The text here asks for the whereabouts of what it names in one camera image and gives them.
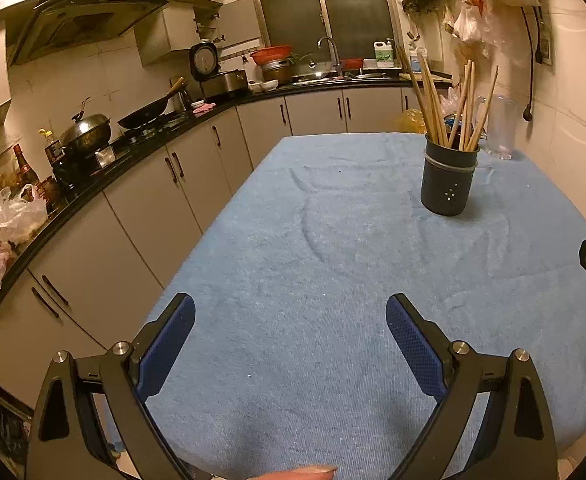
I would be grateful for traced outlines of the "person's left hand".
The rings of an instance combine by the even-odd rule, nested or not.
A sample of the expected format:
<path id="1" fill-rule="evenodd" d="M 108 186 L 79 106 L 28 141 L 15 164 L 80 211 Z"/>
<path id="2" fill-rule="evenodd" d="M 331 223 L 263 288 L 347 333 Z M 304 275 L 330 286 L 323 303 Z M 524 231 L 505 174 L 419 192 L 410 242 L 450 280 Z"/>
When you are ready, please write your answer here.
<path id="1" fill-rule="evenodd" d="M 299 468 L 272 471 L 250 480 L 332 480 L 337 471 L 332 465 L 307 465 Z"/>

